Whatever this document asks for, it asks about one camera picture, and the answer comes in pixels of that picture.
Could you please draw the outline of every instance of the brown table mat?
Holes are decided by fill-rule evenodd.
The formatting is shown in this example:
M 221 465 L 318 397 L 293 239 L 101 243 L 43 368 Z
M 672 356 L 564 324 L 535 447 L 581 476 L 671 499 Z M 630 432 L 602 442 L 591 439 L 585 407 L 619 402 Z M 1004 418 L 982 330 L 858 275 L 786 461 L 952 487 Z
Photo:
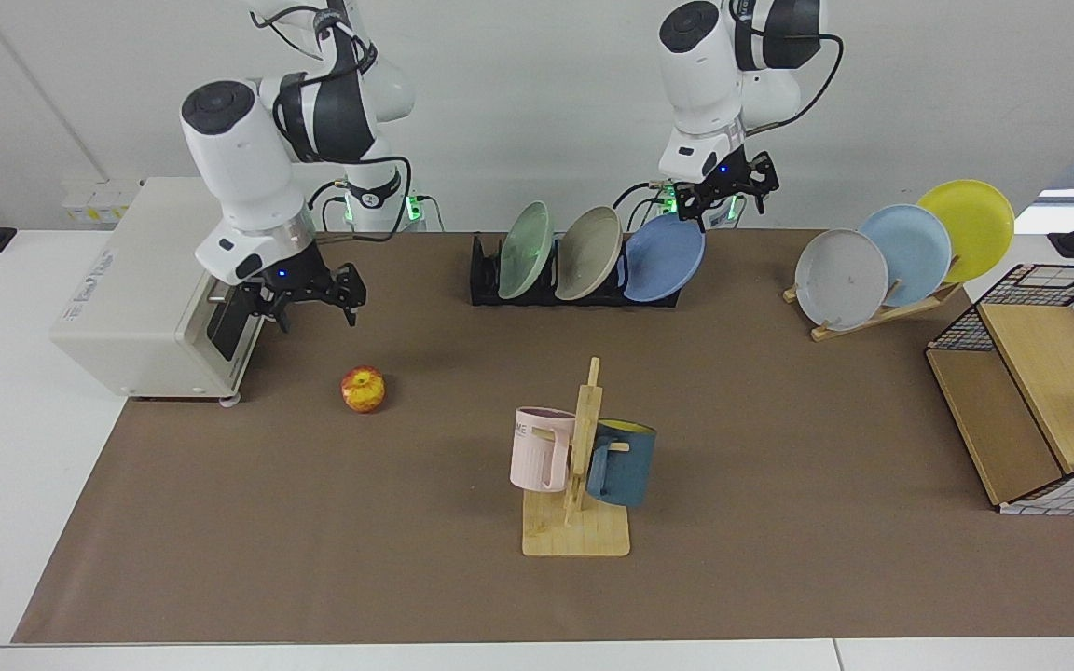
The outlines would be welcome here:
M 924 360 L 967 300 L 811 342 L 780 293 L 813 235 L 709 235 L 674 310 L 473 308 L 463 235 L 325 248 L 358 326 L 294 307 L 238 407 L 129 403 L 14 640 L 1074 636 L 1074 519 L 990 509 Z M 526 559 L 512 412 L 572 409 L 592 355 L 659 429 L 633 552 Z

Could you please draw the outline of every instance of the plate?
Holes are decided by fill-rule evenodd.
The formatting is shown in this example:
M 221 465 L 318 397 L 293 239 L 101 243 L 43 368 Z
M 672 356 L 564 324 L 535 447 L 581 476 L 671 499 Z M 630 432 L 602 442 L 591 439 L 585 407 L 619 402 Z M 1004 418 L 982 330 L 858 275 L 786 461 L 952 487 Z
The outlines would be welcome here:
M 943 283 L 950 266 L 950 237 L 939 217 L 917 205 L 890 205 L 860 224 L 886 257 L 889 286 L 901 283 L 886 296 L 887 306 L 913 305 Z
M 947 281 L 976 279 L 1010 251 L 1014 208 L 992 184 L 975 179 L 949 181 L 932 188 L 917 204 L 943 222 L 952 254 L 959 257 L 947 272 Z
M 624 230 L 613 208 L 593 208 L 570 224 L 557 244 L 558 301 L 579 301 L 611 275 L 624 243 Z
M 527 292 L 546 267 L 554 248 L 554 222 L 550 221 L 546 203 L 528 205 L 499 250 L 499 297 L 511 301 Z
M 873 318 L 886 300 L 889 266 L 869 236 L 857 230 L 819 233 L 794 271 L 798 306 L 810 321 L 852 331 Z
M 624 247 L 627 263 L 624 297 L 638 303 L 661 301 L 686 286 L 703 262 L 703 233 L 677 214 L 659 216 L 634 233 Z

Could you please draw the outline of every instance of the blue mug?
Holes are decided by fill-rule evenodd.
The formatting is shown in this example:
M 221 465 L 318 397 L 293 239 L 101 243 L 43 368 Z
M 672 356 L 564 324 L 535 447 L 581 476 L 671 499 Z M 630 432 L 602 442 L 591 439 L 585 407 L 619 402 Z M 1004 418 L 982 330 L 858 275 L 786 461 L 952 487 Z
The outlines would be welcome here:
M 587 493 L 610 505 L 635 507 L 643 502 L 656 437 L 655 429 L 635 421 L 600 420 Z

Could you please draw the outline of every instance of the red apple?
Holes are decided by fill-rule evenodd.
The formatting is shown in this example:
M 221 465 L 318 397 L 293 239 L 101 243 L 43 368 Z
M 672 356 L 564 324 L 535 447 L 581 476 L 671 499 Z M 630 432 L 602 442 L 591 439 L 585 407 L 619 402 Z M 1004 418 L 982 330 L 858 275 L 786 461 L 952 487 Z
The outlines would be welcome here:
M 359 365 L 343 377 L 343 400 L 354 412 L 372 412 L 384 399 L 384 377 L 374 366 Z

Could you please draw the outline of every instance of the yellow plate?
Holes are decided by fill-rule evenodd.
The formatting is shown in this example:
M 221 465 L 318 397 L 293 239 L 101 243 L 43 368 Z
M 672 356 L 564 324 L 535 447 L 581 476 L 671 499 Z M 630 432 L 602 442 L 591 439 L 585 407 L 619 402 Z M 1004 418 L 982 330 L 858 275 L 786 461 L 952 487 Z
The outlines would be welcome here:
M 919 199 L 950 237 L 952 254 L 958 260 L 946 281 L 968 281 L 985 275 L 1010 251 L 1014 240 L 1014 208 L 992 184 L 957 179 L 942 184 Z

